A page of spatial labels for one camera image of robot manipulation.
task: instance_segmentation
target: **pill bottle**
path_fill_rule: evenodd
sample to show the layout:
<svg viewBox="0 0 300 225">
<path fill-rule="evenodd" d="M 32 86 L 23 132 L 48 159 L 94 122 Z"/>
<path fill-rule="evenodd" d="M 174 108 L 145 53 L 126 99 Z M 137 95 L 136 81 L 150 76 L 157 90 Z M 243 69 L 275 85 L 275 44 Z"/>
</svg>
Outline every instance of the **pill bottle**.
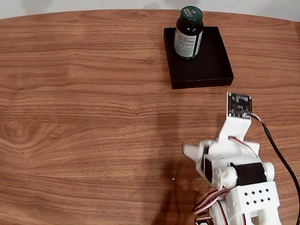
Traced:
<svg viewBox="0 0 300 225">
<path fill-rule="evenodd" d="M 183 59 L 192 59 L 198 52 L 203 32 L 203 13 L 195 6 L 186 6 L 176 23 L 174 47 Z"/>
</svg>

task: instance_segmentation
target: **square black tray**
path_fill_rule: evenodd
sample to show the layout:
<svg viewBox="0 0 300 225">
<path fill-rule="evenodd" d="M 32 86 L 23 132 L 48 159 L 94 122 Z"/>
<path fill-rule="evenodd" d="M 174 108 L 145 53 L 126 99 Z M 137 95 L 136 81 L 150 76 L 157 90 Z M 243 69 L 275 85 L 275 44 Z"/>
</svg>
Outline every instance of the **square black tray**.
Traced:
<svg viewBox="0 0 300 225">
<path fill-rule="evenodd" d="M 174 49 L 176 28 L 164 29 L 172 89 L 231 85 L 233 71 L 218 27 L 204 27 L 199 53 L 195 58 L 180 58 Z"/>
</svg>

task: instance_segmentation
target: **bottle label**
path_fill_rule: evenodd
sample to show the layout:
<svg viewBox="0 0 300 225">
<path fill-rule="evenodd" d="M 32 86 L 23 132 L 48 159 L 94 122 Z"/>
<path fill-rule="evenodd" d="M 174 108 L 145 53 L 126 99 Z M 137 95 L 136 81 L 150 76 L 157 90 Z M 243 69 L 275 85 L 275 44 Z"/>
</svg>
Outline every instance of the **bottle label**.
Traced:
<svg viewBox="0 0 300 225">
<path fill-rule="evenodd" d="M 196 48 L 196 53 L 195 53 L 195 55 L 197 55 L 198 52 L 199 52 L 199 47 L 200 47 L 200 42 L 201 42 L 201 38 L 202 38 L 202 33 L 203 33 L 203 31 L 201 31 L 201 33 L 199 34 L 198 44 L 197 44 L 197 48 Z"/>
<path fill-rule="evenodd" d="M 188 36 L 176 29 L 174 47 L 176 53 L 183 57 L 192 57 L 197 36 Z"/>
</svg>

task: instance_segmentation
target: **wood grain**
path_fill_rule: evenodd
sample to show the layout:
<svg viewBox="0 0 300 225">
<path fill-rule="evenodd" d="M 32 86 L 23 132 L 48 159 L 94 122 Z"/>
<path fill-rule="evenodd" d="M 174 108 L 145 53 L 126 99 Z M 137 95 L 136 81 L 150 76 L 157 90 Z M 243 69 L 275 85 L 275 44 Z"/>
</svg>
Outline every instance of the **wood grain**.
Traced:
<svg viewBox="0 0 300 225">
<path fill-rule="evenodd" d="M 171 90 L 163 28 L 178 16 L 104 10 L 0 21 L 0 224 L 193 224 L 191 209 L 211 188 L 181 145 L 217 137 L 227 91 L 253 97 L 300 177 L 299 23 L 205 13 L 234 82 Z M 274 163 L 282 224 L 295 224 L 287 170 L 258 123 L 247 139 Z"/>
</svg>

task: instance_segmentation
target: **green bottle cap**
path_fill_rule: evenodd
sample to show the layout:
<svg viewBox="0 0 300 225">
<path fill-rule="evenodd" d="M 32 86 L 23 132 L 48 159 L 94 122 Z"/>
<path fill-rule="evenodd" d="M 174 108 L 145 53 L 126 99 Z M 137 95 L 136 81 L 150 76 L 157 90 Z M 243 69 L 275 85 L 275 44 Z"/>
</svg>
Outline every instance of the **green bottle cap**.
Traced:
<svg viewBox="0 0 300 225">
<path fill-rule="evenodd" d="M 180 12 L 180 18 L 184 23 L 189 25 L 197 25 L 203 17 L 202 11 L 195 6 L 185 6 Z"/>
</svg>

